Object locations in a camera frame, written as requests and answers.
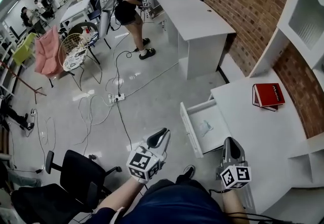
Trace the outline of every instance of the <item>pink chair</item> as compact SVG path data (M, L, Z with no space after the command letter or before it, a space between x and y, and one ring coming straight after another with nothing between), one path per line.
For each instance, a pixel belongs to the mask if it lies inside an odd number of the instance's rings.
M63 67L59 62L59 49L61 41L57 31L57 26L53 26L43 36L35 41L36 46L36 68L35 72L44 74L53 87L51 78L60 74ZM60 52L60 60L64 61L65 53Z

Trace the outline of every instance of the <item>red brick wall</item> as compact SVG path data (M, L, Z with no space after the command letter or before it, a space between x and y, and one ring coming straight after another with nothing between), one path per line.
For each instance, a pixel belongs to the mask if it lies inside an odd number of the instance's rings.
M229 53L247 76L270 41L286 0L205 0L205 2L235 29L237 37ZM274 69L295 103L307 137L322 133L324 94L298 50L289 45Z

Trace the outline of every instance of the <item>black office chair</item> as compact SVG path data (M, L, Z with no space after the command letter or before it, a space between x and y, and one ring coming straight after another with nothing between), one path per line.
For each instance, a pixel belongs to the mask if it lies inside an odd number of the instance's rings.
M92 13L89 13L88 14L88 18L90 20L93 20L93 19L96 19L96 18L99 18L100 20L100 15L101 15L101 5L100 5L100 0L95 0L95 7L96 7L96 10L93 11Z
M68 150L63 165L53 163L54 152L49 151L45 169L50 174L52 169L61 171L60 187L50 184L39 188L21 187L11 196L12 203L26 224L68 224L80 212L90 213L98 206L99 199L111 192L103 186L108 172L77 152Z
M98 64L100 64L99 60L97 59L97 57L92 53L91 47L95 46L95 43L99 40L100 37L100 33L98 30L98 27L92 23L92 22L81 22L77 25L75 25L69 32L69 35L71 34L82 34L83 33L83 27L88 27L89 31L93 33L92 38L90 39L90 41L88 42L88 49L90 51L90 53L92 54L92 56L96 59L96 61L98 62ZM107 40L105 38L103 38L105 40L106 45L111 49L110 45L108 44Z

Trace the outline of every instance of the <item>white sock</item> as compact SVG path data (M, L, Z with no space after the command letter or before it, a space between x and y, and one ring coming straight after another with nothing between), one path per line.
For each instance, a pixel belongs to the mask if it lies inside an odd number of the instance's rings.
M145 56L147 53L147 49L140 50L141 56Z

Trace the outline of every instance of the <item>red book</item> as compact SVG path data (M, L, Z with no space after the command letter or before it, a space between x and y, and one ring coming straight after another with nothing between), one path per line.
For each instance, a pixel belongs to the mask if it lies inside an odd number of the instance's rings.
M255 84L253 86L260 107L282 105L285 103L279 84Z
M254 106L257 106L257 107L260 107L260 103L259 103L259 100L258 100L258 96L254 90L254 87L253 87L253 91L252 91L252 96L253 96L253 99L252 99L252 104ZM278 105L274 105L274 106L268 106L268 107L263 107L264 109L268 109L268 110L271 110L271 111L277 111L278 110Z

